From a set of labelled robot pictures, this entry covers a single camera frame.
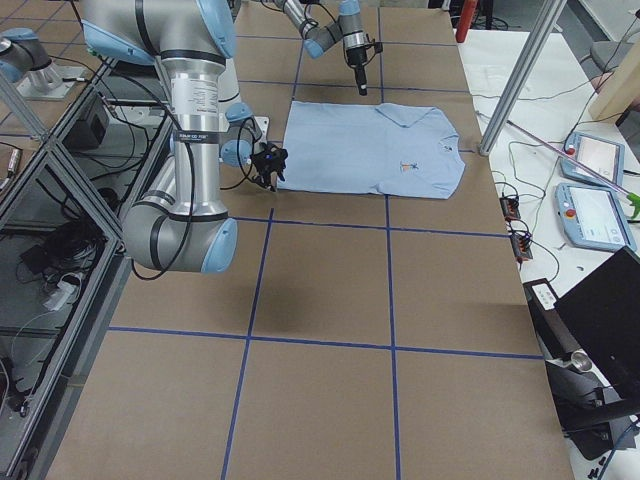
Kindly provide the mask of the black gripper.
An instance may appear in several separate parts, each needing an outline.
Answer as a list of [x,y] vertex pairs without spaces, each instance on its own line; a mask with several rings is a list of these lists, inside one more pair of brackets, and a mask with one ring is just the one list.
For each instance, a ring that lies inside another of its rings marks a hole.
[[284,170],[288,151],[272,142],[260,142],[261,150],[251,155],[251,163],[256,168],[256,174],[251,181],[257,185],[268,185],[271,192],[277,191],[277,181],[272,179],[276,173],[279,181],[284,182]]
[[360,96],[366,96],[368,94],[365,71],[365,64],[367,62],[366,48],[364,46],[348,48],[346,50],[346,61],[347,65],[354,72],[358,94]]

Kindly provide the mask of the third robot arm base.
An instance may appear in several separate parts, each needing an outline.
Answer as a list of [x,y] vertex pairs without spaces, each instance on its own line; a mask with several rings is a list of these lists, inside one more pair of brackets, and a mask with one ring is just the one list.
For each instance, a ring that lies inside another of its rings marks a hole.
[[1,33],[1,72],[30,100],[62,100],[85,79],[82,66],[57,64],[38,35],[24,27]]

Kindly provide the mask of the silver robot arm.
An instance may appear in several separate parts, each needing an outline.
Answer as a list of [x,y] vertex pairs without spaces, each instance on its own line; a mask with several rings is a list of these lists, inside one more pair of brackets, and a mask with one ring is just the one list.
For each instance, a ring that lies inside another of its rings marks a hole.
[[311,16],[309,8],[300,1],[275,1],[274,4],[296,27],[311,58],[317,59],[341,43],[345,63],[354,73],[358,93],[361,96],[368,94],[366,65],[370,45],[358,1],[341,1],[337,17],[324,26]]
[[221,273],[238,225],[220,197],[220,164],[248,160],[261,131],[237,92],[236,38],[224,1],[88,1],[83,33],[97,53],[157,68],[173,149],[123,220],[126,250],[160,272]]

